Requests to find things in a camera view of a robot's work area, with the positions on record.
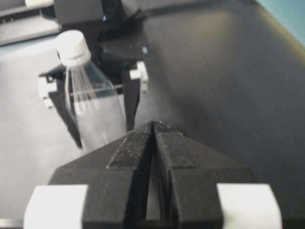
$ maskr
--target clear plastic bottle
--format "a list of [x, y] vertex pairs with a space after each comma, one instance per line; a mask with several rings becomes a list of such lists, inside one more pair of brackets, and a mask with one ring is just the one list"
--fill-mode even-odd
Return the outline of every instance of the clear plastic bottle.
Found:
[[80, 31], [56, 38], [61, 62], [67, 67], [66, 106], [88, 150], [99, 148], [126, 133], [118, 95], [109, 79], [91, 61]]

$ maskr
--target white bottle cap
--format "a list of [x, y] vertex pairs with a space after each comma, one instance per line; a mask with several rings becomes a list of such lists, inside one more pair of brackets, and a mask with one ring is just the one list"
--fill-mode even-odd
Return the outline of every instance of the white bottle cap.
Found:
[[63, 65], [82, 65], [91, 59], [91, 53], [81, 31], [69, 30], [61, 33], [56, 38], [56, 47]]

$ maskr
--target white block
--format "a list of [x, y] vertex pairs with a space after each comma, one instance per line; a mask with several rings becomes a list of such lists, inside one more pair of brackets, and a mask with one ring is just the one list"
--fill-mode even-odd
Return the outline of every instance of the white block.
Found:
[[217, 184], [223, 229], [282, 229], [280, 208], [267, 184]]
[[37, 186], [24, 215], [24, 229], [82, 229], [88, 185]]

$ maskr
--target blue wall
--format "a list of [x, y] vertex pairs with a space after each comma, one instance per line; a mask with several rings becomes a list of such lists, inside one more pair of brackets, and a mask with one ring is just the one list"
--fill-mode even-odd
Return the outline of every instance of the blue wall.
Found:
[[305, 47], [305, 0], [257, 0]]

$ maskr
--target bottle neck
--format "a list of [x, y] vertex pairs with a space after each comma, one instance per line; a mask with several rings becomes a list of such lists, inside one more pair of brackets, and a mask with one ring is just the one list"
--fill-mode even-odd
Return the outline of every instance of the bottle neck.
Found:
[[61, 63], [65, 65], [66, 67], [76, 67], [81, 66], [89, 62], [91, 59], [91, 52], [87, 50], [84, 54], [81, 56], [77, 56], [74, 58], [63, 58], [61, 59]]

